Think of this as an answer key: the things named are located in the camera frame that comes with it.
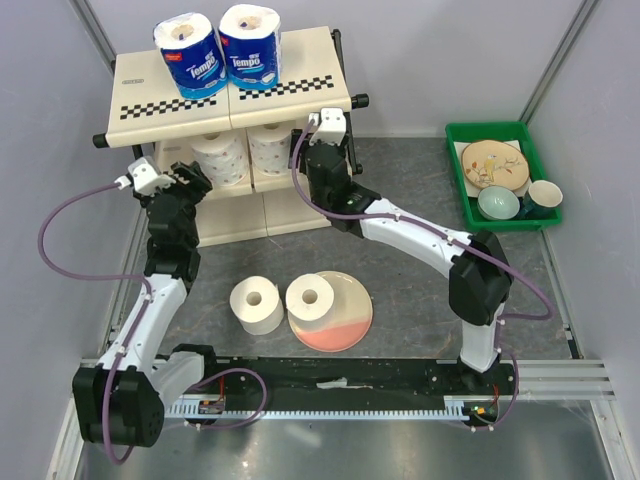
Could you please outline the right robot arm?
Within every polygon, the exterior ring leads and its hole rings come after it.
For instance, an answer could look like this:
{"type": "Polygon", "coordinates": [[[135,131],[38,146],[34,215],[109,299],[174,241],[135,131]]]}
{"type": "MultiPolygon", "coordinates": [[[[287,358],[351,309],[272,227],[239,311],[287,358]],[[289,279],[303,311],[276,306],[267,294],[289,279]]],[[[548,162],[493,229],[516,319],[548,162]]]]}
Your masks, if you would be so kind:
{"type": "Polygon", "coordinates": [[[447,279],[463,334],[455,381],[483,392],[498,376],[498,318],[513,283],[497,237],[446,229],[398,208],[352,179],[346,153],[345,142],[313,142],[307,129],[293,131],[292,175],[308,183],[298,190],[302,200],[337,230],[393,247],[447,279]]]}

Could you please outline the white roll with dotted print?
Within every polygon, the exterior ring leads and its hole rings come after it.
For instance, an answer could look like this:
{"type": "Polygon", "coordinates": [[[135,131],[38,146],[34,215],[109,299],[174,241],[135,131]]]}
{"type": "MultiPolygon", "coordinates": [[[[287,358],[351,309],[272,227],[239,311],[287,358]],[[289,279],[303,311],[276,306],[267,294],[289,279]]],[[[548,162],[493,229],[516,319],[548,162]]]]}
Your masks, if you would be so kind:
{"type": "Polygon", "coordinates": [[[192,137],[189,144],[203,173],[217,187],[241,182],[249,172],[249,158],[239,130],[192,137]]]}

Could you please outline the plain white roll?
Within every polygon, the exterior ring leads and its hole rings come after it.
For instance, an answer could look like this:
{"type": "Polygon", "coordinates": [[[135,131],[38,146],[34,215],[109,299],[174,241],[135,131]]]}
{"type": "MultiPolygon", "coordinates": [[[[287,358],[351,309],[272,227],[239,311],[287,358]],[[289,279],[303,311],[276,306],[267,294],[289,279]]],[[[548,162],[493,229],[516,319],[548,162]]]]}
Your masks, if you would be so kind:
{"type": "Polygon", "coordinates": [[[284,318],[277,286],[262,276],[251,276],[231,291],[229,303],[243,329],[254,336],[274,331],[284,318]]]}
{"type": "Polygon", "coordinates": [[[301,332],[318,332],[332,320],[335,292],[318,274],[304,274],[290,283],[285,303],[288,319],[301,332]]]}

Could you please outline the white roll with pink core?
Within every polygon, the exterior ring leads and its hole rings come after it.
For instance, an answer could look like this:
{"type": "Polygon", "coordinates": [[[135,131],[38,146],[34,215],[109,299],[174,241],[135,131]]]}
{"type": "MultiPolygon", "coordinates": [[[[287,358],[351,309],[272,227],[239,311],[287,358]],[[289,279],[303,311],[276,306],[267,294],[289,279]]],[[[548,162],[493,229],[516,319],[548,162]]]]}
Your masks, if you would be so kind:
{"type": "Polygon", "coordinates": [[[248,128],[247,139],[254,167],[267,176],[288,172],[293,121],[278,122],[248,128]]]}

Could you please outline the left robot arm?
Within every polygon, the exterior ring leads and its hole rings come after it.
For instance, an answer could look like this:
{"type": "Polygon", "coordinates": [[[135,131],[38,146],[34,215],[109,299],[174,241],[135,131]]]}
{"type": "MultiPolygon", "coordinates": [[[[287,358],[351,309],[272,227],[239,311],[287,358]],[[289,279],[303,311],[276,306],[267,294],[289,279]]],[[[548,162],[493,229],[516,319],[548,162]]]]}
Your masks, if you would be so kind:
{"type": "Polygon", "coordinates": [[[198,274],[196,206],[213,186],[196,162],[176,162],[163,172],[149,157],[131,164],[126,178],[147,217],[141,291],[97,364],[78,369],[72,392],[85,441],[151,447],[179,397],[190,387],[211,392],[220,378],[218,367],[205,360],[209,347],[180,346],[157,357],[198,274]]]}

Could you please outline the blue paper towel roll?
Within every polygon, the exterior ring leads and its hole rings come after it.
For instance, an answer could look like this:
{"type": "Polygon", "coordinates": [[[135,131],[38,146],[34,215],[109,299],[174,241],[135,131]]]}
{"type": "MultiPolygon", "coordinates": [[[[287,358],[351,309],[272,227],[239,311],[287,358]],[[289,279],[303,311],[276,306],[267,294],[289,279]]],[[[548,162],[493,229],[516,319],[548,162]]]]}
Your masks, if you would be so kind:
{"type": "Polygon", "coordinates": [[[218,33],[227,74],[238,88],[274,88],[281,74],[281,18],[273,9],[251,4],[230,7],[218,33]]]}

